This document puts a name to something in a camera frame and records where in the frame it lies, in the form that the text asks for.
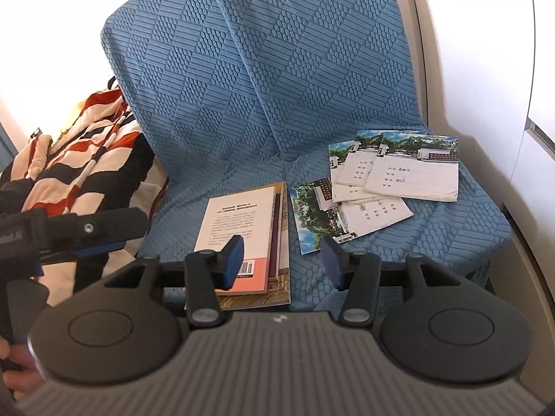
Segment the gray ribbed surface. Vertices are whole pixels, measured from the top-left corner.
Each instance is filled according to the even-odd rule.
[[[84,389],[49,382],[19,405],[28,416],[528,416],[543,409],[515,381],[481,389],[420,382],[370,333],[327,313],[235,313],[193,333],[175,359],[138,382]]]

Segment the stack of books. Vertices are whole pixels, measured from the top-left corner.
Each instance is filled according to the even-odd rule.
[[[285,190],[279,182],[209,200],[195,250],[220,251],[234,234],[245,242],[233,288],[216,290],[223,310],[291,303]]]
[[[456,137],[361,130],[328,152],[329,177],[289,189],[303,254],[325,235],[346,242],[411,217],[402,197],[457,200]]]

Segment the human hand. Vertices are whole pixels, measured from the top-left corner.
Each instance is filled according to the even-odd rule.
[[[0,358],[10,359],[13,363],[23,367],[23,371],[6,371],[2,374],[4,384],[13,389],[13,397],[20,400],[41,385],[44,380],[37,371],[37,365],[29,351],[27,344],[10,346],[0,337]]]

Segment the finger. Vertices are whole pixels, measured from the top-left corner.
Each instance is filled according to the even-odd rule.
[[[25,370],[6,371],[3,374],[4,384],[14,391],[20,391],[28,394],[43,383],[41,375],[37,371]]]
[[[9,344],[4,338],[0,338],[0,358],[6,359],[9,355]]]
[[[34,362],[34,358],[29,352],[29,347],[27,344],[16,344],[12,346],[9,351],[9,357],[16,364],[20,364],[24,368],[36,371],[37,365]]]

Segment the chair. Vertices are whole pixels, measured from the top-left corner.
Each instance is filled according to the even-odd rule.
[[[424,127],[395,0],[130,0],[102,44],[170,177],[142,247],[163,261],[192,251],[210,197],[327,176],[328,143],[358,129]],[[412,218],[345,247],[419,251],[484,284],[510,228],[464,165],[457,202],[406,203]],[[313,310],[332,286],[289,209],[291,308]]]

